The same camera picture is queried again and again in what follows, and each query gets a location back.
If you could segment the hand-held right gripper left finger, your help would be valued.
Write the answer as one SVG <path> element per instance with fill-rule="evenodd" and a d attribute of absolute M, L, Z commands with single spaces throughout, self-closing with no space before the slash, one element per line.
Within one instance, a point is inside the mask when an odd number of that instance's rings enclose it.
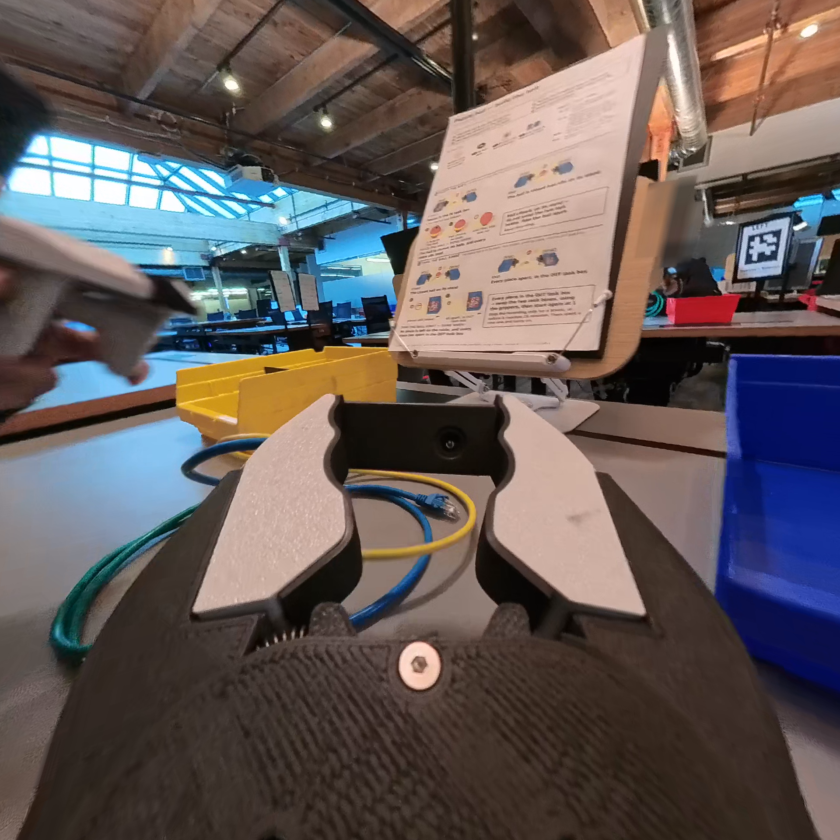
<path fill-rule="evenodd" d="M 239 473 L 198 585 L 201 620 L 263 613 L 309 623 L 359 583 L 361 541 L 343 482 L 344 399 L 325 395 L 257 447 Z"/>

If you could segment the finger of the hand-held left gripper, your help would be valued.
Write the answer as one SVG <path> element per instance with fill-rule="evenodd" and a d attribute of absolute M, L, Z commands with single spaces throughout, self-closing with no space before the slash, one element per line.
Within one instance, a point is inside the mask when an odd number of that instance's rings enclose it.
<path fill-rule="evenodd" d="M 154 283 L 130 271 L 74 276 L 2 266 L 2 365 L 51 370 L 99 362 L 121 377 L 142 377 L 143 357 L 163 323 Z"/>
<path fill-rule="evenodd" d="M 168 312 L 195 312 L 182 283 L 148 276 L 106 249 L 16 218 L 1 219 L 1 258 L 21 277 L 60 280 Z"/>

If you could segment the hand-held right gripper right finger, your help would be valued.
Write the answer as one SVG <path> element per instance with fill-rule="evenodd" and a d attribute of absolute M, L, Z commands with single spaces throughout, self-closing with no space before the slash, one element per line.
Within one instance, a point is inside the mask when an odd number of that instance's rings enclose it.
<path fill-rule="evenodd" d="M 476 546 L 476 578 L 496 604 L 532 624 L 551 603 L 643 621 L 648 611 L 594 466 L 551 423 L 499 396 L 500 468 Z"/>

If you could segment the black port box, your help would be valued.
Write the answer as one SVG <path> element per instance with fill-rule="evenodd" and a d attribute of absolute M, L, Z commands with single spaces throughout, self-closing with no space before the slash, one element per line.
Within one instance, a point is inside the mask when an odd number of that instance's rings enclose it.
<path fill-rule="evenodd" d="M 336 466 L 453 476 L 488 476 L 502 485 L 515 458 L 503 433 L 503 407 L 340 400 L 331 422 L 339 432 Z"/>

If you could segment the person's left hand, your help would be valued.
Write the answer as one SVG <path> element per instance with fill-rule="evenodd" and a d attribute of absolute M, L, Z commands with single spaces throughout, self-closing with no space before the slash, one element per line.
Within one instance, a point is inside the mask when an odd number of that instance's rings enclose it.
<path fill-rule="evenodd" d="M 57 367 L 90 361 L 103 362 L 99 332 L 78 330 L 63 322 L 52 322 L 27 355 L 2 355 L 1 422 L 53 390 Z"/>

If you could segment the yellow plastic bin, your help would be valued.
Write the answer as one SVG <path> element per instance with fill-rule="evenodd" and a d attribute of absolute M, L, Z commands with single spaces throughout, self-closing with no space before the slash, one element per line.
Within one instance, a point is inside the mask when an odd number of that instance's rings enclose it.
<path fill-rule="evenodd" d="M 177 372 L 175 410 L 203 437 L 272 434 L 325 395 L 393 403 L 398 367 L 387 350 L 329 346 Z"/>

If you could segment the white ceiling unit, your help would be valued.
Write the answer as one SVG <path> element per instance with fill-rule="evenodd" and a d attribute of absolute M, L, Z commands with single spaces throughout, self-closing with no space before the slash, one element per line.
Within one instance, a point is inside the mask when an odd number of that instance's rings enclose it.
<path fill-rule="evenodd" d="M 278 187 L 273 171 L 261 165 L 235 164 L 224 172 L 224 182 L 229 194 L 255 200 Z"/>

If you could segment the blue plastic bin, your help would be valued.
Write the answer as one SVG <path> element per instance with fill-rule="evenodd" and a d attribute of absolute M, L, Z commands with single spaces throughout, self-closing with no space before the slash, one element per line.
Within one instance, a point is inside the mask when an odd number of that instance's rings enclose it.
<path fill-rule="evenodd" d="M 839 359 L 735 354 L 715 593 L 749 653 L 839 691 Z"/>

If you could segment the red plastic bin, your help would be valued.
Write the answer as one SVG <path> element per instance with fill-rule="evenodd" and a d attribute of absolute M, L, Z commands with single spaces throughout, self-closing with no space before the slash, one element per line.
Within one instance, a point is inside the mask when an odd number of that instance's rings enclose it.
<path fill-rule="evenodd" d="M 665 312 L 675 327 L 723 326 L 732 322 L 741 296 L 737 293 L 704 297 L 669 297 Z"/>

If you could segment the black monitor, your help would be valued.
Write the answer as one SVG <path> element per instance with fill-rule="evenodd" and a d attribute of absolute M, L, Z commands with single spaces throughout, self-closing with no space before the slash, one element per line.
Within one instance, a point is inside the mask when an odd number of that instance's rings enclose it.
<path fill-rule="evenodd" d="M 418 226 L 407 227 L 404 230 L 381 236 L 381 244 L 391 264 L 394 275 L 404 273 L 410 249 L 420 229 Z"/>

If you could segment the black and white tag sign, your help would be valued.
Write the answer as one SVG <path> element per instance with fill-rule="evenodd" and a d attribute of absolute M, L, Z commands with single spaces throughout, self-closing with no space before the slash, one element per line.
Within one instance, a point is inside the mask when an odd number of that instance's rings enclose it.
<path fill-rule="evenodd" d="M 795 230 L 802 221 L 796 211 L 779 213 L 738 226 L 733 282 L 765 282 L 784 277 Z"/>

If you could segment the black ceiling pillar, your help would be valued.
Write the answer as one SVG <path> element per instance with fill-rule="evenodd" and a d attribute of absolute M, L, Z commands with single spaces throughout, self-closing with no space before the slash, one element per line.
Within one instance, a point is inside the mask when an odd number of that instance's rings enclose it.
<path fill-rule="evenodd" d="M 453 112 L 460 114 L 477 105 L 473 3 L 450 1 L 449 20 L 453 63 L 451 96 Z"/>

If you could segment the silver ventilation duct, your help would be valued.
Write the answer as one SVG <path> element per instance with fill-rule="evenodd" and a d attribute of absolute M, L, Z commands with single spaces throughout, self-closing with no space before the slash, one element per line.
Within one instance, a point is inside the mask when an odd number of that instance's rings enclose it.
<path fill-rule="evenodd" d="M 680 167 L 706 153 L 709 142 L 694 6 L 691 1 L 638 1 L 636 6 L 647 29 L 667 30 L 665 85 L 677 131 L 671 157 Z"/>

